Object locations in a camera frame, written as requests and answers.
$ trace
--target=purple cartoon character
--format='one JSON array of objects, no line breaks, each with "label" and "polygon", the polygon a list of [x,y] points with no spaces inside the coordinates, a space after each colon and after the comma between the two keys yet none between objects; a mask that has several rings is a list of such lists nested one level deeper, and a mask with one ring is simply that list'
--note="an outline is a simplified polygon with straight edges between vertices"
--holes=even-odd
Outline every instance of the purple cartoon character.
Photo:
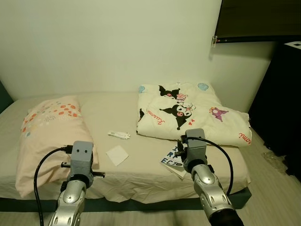
[{"label": "purple cartoon character", "polygon": [[222,114],[225,114],[227,112],[229,112],[229,111],[223,111],[223,110],[218,109],[217,107],[212,107],[209,110],[209,113],[214,115],[215,118],[219,119],[220,121],[222,121]]}]

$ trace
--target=folded blanket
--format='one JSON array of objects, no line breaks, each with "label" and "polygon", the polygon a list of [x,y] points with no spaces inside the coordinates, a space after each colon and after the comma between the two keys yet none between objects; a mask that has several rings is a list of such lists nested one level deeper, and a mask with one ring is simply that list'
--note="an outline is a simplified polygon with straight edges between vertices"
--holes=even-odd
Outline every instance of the folded blanket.
[{"label": "folded blanket", "polygon": [[139,88],[137,133],[176,140],[202,128],[220,145],[250,145],[249,115],[221,105],[209,84],[143,85]]}]

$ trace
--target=bed frame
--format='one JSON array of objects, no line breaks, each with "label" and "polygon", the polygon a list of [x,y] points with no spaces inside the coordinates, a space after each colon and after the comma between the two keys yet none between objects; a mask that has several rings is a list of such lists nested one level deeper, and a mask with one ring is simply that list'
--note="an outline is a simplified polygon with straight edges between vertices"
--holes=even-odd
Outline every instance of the bed frame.
[{"label": "bed frame", "polygon": [[[229,195],[235,209],[241,209],[252,196],[246,187],[243,190]],[[43,212],[54,212],[56,200],[41,200]],[[84,212],[108,211],[163,211],[163,210],[202,210],[199,198],[178,199],[144,204],[135,200],[124,202],[111,202],[105,198],[86,199]],[[35,200],[16,200],[0,198],[0,211],[2,212],[38,212]]]},{"label": "bed frame", "polygon": [[8,106],[10,106],[14,101],[4,88],[2,82],[0,81],[0,113],[3,112]]}]

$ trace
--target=pink pillow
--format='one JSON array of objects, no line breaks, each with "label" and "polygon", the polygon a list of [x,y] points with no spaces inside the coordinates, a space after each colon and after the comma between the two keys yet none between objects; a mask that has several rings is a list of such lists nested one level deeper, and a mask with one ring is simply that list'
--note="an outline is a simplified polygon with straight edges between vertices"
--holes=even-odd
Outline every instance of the pink pillow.
[{"label": "pink pillow", "polygon": [[[77,140],[92,142],[76,96],[46,100],[31,109],[21,127],[17,159],[16,189],[22,198],[33,192],[33,176],[41,159],[52,150],[72,145]],[[93,159],[93,168],[97,169],[95,148]],[[70,156],[63,151],[45,160],[39,170],[38,187],[67,178],[70,169],[61,168],[62,162],[70,162]]]}]

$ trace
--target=tv screen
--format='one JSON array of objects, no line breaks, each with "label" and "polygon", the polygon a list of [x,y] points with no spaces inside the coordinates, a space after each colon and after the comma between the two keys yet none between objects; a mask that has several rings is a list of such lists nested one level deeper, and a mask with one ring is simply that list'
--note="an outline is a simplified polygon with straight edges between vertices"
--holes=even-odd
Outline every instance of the tv screen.
[{"label": "tv screen", "polygon": [[301,0],[223,0],[217,43],[301,40]]}]

